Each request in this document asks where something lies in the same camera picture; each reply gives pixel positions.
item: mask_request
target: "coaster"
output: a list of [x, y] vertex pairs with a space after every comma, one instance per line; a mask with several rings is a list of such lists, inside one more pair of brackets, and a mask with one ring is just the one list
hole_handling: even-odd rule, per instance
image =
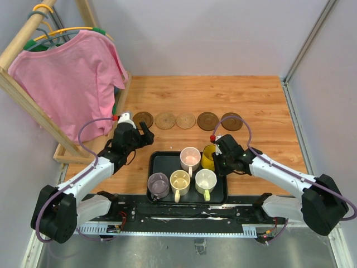
[[148, 112], [138, 112], [136, 115], [134, 115], [133, 121], [134, 121], [136, 127], [139, 130], [142, 130], [141, 126], [140, 126], [140, 122], [145, 122], [147, 128], [150, 128], [152, 126], [152, 124], [154, 123], [154, 118]]
[[196, 123], [196, 118], [191, 113], [182, 113], [176, 118], [176, 124], [183, 130], [193, 127]]
[[[227, 116], [237, 116], [240, 117], [241, 116], [239, 114], [236, 113], [226, 113], [222, 116], [222, 119], [227, 117]], [[229, 131], [237, 131], [240, 130], [242, 128], [243, 122], [241, 120], [238, 119], [234, 119], [234, 118], [230, 118], [227, 119], [226, 121], [222, 122], [222, 126]]]
[[169, 112], [159, 113], [155, 117], [155, 125], [162, 130], [170, 129], [175, 125], [175, 123], [176, 123], [176, 117]]
[[197, 118], [199, 127], [206, 131], [214, 130], [219, 122], [218, 117], [214, 113], [204, 112]]

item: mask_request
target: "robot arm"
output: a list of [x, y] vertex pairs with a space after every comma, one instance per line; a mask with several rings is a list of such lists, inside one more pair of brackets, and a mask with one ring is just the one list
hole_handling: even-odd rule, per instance
[[256, 202], [257, 214], [263, 219], [283, 217], [304, 221], [316, 233], [327, 236], [348, 212], [347, 204], [334, 195], [305, 181], [320, 184], [341, 194], [334, 180], [323, 174], [319, 178], [290, 169], [259, 150], [243, 150], [231, 135], [217, 137], [213, 154], [215, 170], [220, 175], [235, 171], [266, 179], [280, 186], [295, 198], [263, 194]]
[[40, 219], [40, 232], [58, 243], [66, 242], [77, 226], [98, 217], [118, 214], [117, 198], [107, 192], [99, 192], [91, 199], [82, 201], [100, 182], [115, 174], [126, 164], [128, 156], [136, 149], [153, 144], [154, 134], [144, 122], [140, 123], [143, 134], [139, 133], [128, 112], [123, 113], [114, 130], [114, 137], [109, 140], [103, 151], [83, 171], [58, 187], [45, 186], [37, 200], [31, 219], [31, 227], [36, 228], [40, 210], [50, 198], [60, 193], [47, 208]]

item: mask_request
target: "wooden tabletop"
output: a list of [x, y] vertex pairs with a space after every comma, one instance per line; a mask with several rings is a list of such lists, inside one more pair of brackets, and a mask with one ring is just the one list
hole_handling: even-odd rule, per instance
[[[196, 118], [213, 112], [219, 118], [235, 112], [244, 118], [253, 132], [251, 145], [283, 165], [306, 172], [292, 125], [283, 89], [277, 76], [134, 76], [126, 101], [132, 114], [146, 111], [155, 116], [170, 111], [178, 116], [190, 112]], [[111, 178], [94, 188], [93, 193], [146, 193], [149, 158], [155, 151], [180, 151], [192, 146], [200, 151], [210, 143], [211, 131], [194, 125], [182, 130], [175, 125], [161, 130], [153, 124], [153, 145], [137, 150], [136, 158]], [[222, 126], [217, 134], [231, 134], [247, 148], [248, 131], [229, 132]], [[66, 179], [80, 172], [84, 165], [70, 164]], [[274, 184], [249, 175], [228, 176], [229, 194], [260, 195], [265, 192], [287, 194]]]

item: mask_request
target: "mug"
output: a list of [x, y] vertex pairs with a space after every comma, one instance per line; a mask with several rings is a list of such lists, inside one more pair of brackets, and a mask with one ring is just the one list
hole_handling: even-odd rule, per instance
[[196, 190], [200, 194], [203, 194], [205, 201], [211, 199], [210, 193], [213, 191], [214, 186], [217, 183], [216, 174], [209, 169], [201, 169], [196, 174]]
[[209, 169], [214, 171], [214, 162], [212, 154], [216, 152], [216, 146], [214, 144], [207, 145], [203, 149], [201, 165], [204, 169]]
[[180, 196], [185, 195], [190, 190], [191, 178], [184, 170], [176, 170], [170, 176], [170, 184], [173, 193], [175, 194], [175, 202], [180, 201]]
[[190, 178], [192, 172], [199, 168], [201, 161], [201, 153], [193, 147], [184, 148], [180, 153], [181, 167], [189, 173]]
[[168, 178], [164, 173], [154, 173], [147, 180], [147, 188], [154, 201], [164, 198], [170, 192]]

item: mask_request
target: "black tray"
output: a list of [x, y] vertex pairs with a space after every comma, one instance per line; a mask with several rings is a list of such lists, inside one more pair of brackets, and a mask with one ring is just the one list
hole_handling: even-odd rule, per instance
[[[182, 170], [180, 164], [180, 152], [168, 152], [168, 151], [157, 151], [154, 152], [150, 157], [150, 166], [149, 166], [149, 177], [154, 173], [164, 173], [170, 181], [171, 174], [176, 170]], [[224, 204], [227, 201], [227, 177], [217, 175], [217, 184], [210, 193], [211, 200], [206, 202], [203, 195], [197, 192], [195, 187], [195, 176], [196, 173], [201, 170], [200, 167], [193, 172], [190, 191], [180, 197], [180, 202], [175, 203], [175, 195], [172, 192], [170, 186], [170, 192], [167, 197], [155, 201], [155, 203], [160, 204], [180, 204], [180, 205], [207, 205], [207, 204]], [[146, 191], [146, 196], [150, 202], [154, 203], [154, 200], [151, 197], [149, 189]]]

